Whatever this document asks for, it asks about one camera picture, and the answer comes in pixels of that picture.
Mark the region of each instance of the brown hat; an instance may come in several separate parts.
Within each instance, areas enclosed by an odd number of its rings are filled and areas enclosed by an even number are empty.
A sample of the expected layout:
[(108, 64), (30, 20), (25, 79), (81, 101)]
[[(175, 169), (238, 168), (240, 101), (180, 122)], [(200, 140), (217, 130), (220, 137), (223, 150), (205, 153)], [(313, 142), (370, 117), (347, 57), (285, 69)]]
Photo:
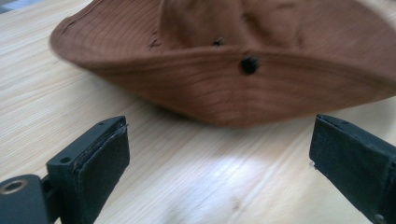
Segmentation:
[(155, 104), (218, 125), (396, 94), (396, 33), (352, 0), (93, 0), (50, 43)]

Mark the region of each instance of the black button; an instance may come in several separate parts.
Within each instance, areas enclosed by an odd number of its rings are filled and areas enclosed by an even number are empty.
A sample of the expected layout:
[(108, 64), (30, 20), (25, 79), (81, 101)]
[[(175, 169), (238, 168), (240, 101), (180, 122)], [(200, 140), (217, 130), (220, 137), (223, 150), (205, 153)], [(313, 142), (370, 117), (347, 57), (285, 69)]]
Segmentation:
[(247, 56), (246, 58), (242, 59), (241, 66), (244, 72), (247, 75), (250, 75), (256, 72), (256, 69), (259, 67), (259, 63), (256, 58)]

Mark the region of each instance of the black plastic part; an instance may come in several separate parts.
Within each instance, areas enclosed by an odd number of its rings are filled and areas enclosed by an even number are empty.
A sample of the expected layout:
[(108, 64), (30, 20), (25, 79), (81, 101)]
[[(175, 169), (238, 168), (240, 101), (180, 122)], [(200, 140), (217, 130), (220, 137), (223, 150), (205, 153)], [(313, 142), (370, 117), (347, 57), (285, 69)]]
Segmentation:
[(63, 224), (92, 224), (129, 164), (125, 117), (99, 122), (47, 163)]
[(257, 68), (259, 67), (258, 60), (254, 57), (247, 56), (241, 61), (242, 70), (247, 75), (251, 75), (256, 72)]
[(0, 183), (0, 223), (52, 223), (38, 176), (20, 175)]
[(318, 115), (309, 157), (374, 223), (396, 223), (396, 147), (341, 119)]
[(44, 197), (47, 204), (47, 210), (49, 213), (49, 219), (51, 222), (55, 222), (56, 219), (61, 215), (61, 192), (59, 188), (55, 188), (50, 183), (50, 178), (45, 176), (41, 180), (41, 186), (44, 190)]

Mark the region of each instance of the wood grain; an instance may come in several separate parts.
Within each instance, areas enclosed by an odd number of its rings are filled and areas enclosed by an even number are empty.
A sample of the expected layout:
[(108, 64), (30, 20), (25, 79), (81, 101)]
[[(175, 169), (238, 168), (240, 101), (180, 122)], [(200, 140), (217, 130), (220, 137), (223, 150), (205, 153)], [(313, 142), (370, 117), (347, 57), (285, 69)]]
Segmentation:
[[(0, 15), (0, 181), (44, 176), (91, 126), (129, 123), (131, 165), (95, 223), (369, 223), (309, 165), (315, 118), (228, 129), (183, 118), (60, 61), (53, 28), (90, 1)], [(396, 27), (396, 3), (361, 0)], [(329, 113), (396, 144), (396, 98)]]

